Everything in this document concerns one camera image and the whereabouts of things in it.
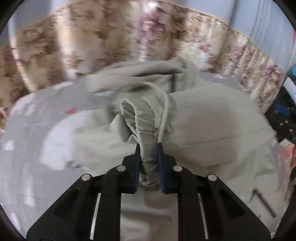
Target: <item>floral fabric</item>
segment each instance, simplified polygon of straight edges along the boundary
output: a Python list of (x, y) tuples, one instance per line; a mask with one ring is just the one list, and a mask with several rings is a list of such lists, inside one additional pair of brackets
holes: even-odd
[(10, 46), (0, 49), (1, 113), (27, 90), (127, 60), (181, 55), (203, 71), (238, 78), (263, 111), (284, 79), (276, 63), (225, 20), (167, 1), (70, 2), (11, 36)]

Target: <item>white fabric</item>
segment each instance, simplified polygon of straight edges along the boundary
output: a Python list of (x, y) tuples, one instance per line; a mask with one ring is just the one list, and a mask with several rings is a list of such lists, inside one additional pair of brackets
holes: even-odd
[[(174, 156), (180, 165), (195, 174), (219, 176), (272, 231), (286, 203), (283, 190), (278, 188), (269, 145), (274, 131), (255, 103), (240, 91), (221, 84), (200, 85), (200, 76), (192, 74), (198, 71), (186, 60), (156, 62), (123, 62), (88, 79), (89, 90), (93, 92), (105, 90), (102, 86), (110, 83), (109, 80), (116, 86), (111, 90), (118, 90), (120, 86), (135, 90), (135, 85), (139, 87), (144, 81), (153, 81), (161, 83), (167, 91), (163, 80), (170, 80), (172, 73), (178, 75), (175, 79), (181, 84), (175, 83), (179, 92), (168, 94), (167, 104), (167, 94), (163, 91), (146, 96), (144, 89), (125, 94), (115, 117), (107, 108), (97, 110), (88, 124), (74, 133), (76, 160), (91, 174), (104, 174), (121, 164), (124, 156), (133, 154), (139, 143), (146, 171), (146, 176), (141, 176), (142, 183), (158, 184), (155, 148), (160, 126), (167, 120), (162, 138), (165, 154)], [(162, 65), (167, 69), (160, 73)], [(167, 116), (165, 107), (169, 108)], [(275, 219), (261, 202), (256, 199), (250, 202), (255, 188), (269, 201), (277, 214)]]

